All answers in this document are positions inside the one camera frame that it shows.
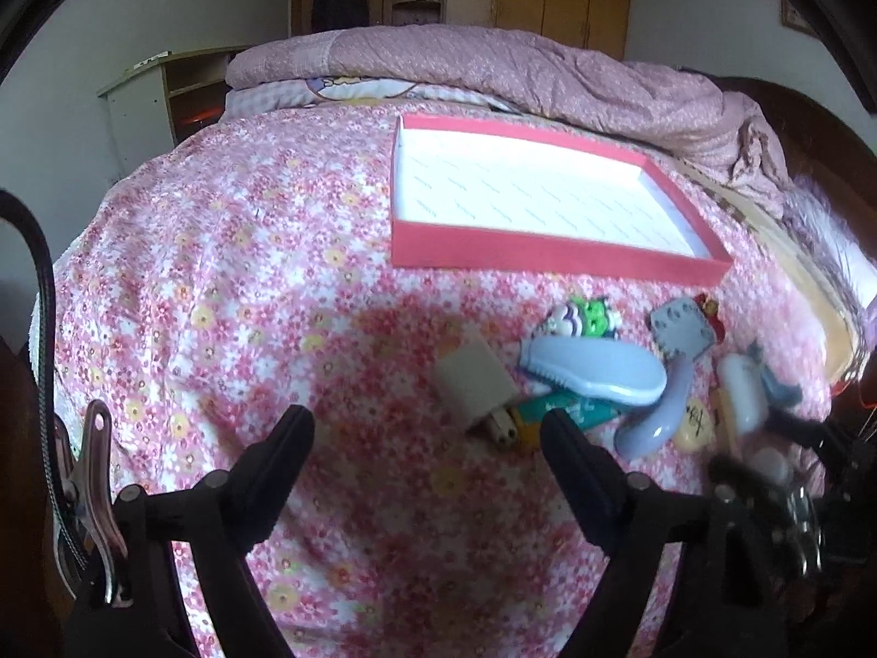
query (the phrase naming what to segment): wooden headboard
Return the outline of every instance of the wooden headboard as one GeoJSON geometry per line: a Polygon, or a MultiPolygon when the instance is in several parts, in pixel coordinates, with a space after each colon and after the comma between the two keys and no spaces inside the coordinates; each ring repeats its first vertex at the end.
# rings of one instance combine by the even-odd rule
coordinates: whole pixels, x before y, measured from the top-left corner
{"type": "Polygon", "coordinates": [[[786,153],[788,173],[815,178],[865,250],[877,259],[877,156],[832,112],[800,91],[760,78],[710,76],[756,100],[786,153]]]}

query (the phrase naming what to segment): black braided cable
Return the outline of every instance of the black braided cable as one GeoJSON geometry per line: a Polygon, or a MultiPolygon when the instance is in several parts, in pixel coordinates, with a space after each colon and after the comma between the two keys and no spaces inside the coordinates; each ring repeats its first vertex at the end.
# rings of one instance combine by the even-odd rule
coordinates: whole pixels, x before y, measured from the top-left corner
{"type": "Polygon", "coordinates": [[[0,218],[18,230],[25,239],[37,271],[39,287],[37,411],[43,472],[52,512],[60,525],[60,534],[80,569],[85,569],[88,555],[73,525],[72,512],[64,496],[60,470],[58,470],[58,451],[54,442],[55,287],[52,255],[49,253],[45,235],[31,211],[15,195],[3,189],[0,189],[0,218]]]}

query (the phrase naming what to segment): bolt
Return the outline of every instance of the bolt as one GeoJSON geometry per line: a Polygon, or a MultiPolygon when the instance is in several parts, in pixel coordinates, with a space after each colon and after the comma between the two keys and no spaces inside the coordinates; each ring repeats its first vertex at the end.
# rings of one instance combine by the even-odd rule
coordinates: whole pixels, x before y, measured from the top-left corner
{"type": "Polygon", "coordinates": [[[226,480],[228,480],[228,472],[226,470],[214,470],[204,476],[204,484],[207,487],[213,487],[214,490],[225,485],[226,480]]]}
{"type": "Polygon", "coordinates": [[[648,490],[652,480],[644,473],[630,473],[627,475],[627,484],[634,490],[648,490]]]}
{"type": "Polygon", "coordinates": [[[734,494],[734,490],[731,490],[729,485],[722,484],[716,487],[716,497],[718,497],[721,502],[727,504],[733,502],[737,495],[734,494]]]}
{"type": "Polygon", "coordinates": [[[133,502],[140,496],[140,486],[139,485],[128,485],[124,490],[118,493],[118,498],[122,500],[122,502],[133,502]]]}

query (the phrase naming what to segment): pink blanket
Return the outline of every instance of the pink blanket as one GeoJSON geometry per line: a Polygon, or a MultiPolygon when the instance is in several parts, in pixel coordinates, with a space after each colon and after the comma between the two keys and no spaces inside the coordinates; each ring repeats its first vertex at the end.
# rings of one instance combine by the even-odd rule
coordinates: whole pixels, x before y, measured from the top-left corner
{"type": "Polygon", "coordinates": [[[262,44],[228,69],[235,89],[320,76],[446,84],[672,152],[782,216],[782,146],[757,103],[699,74],[617,62],[529,32],[431,24],[323,32],[262,44]]]}
{"type": "MultiPolygon", "coordinates": [[[[437,355],[479,331],[510,347],[569,294],[605,294],[624,338],[697,288],[389,265],[389,165],[402,112],[555,122],[447,103],[325,105],[201,131],[111,189],[56,268],[57,409],[77,438],[90,399],[115,418],[114,492],[190,487],[265,436],[288,404],[317,439],[253,576],[299,658],[554,658],[605,560],[539,455],[461,433],[431,389],[437,355]]],[[[574,135],[586,135],[573,131],[574,135]]],[[[735,259],[712,293],[728,338],[759,339],[809,416],[828,411],[822,330],[774,259],[676,173],[735,259]]],[[[711,364],[694,394],[707,400],[711,364]]],[[[611,446],[616,424],[595,441],[611,446]]],[[[672,445],[624,464],[698,491],[672,445]]],[[[633,655],[648,655],[674,582],[667,552],[633,655]]],[[[219,655],[192,561],[181,585],[219,655]]]]}

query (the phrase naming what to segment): wall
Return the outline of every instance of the wall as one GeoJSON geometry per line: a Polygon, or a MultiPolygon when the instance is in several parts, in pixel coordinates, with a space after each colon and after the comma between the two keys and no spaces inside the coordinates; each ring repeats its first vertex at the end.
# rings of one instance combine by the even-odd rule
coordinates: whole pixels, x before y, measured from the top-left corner
{"type": "Polygon", "coordinates": [[[877,151],[877,117],[859,103],[823,43],[779,23],[779,0],[630,0],[625,56],[796,89],[877,151]]]}
{"type": "MultiPolygon", "coordinates": [[[[119,170],[95,92],[164,50],[286,37],[288,0],[66,0],[0,85],[0,186],[25,201],[61,255],[119,170]]],[[[0,334],[26,340],[36,282],[0,225],[0,334]]]]}

